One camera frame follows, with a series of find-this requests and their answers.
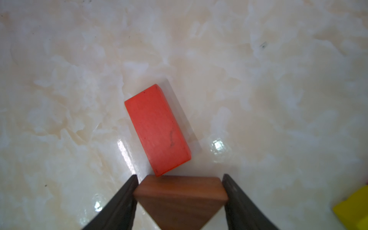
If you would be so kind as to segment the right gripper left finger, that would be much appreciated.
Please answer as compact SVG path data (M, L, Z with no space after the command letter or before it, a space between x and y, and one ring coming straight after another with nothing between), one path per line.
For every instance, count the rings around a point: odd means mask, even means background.
M138 187L137 175L132 175L108 204L91 220L84 230L131 230L137 200L133 192Z

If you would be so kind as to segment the brown triangle block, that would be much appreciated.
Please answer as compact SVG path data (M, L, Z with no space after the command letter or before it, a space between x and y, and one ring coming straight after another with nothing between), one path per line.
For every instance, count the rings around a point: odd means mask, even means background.
M162 230L200 230L228 201L218 177L148 175L133 195Z

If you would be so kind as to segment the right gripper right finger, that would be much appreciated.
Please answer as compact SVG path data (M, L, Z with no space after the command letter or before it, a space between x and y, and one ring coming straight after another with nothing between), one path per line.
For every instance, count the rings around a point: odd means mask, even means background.
M224 174L222 184L229 198L225 204L229 230L278 230L229 174Z

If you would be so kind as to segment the yellow block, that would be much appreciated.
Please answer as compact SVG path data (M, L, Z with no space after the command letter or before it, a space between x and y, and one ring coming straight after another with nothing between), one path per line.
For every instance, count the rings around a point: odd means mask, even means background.
M333 207L346 230L368 230L368 185Z

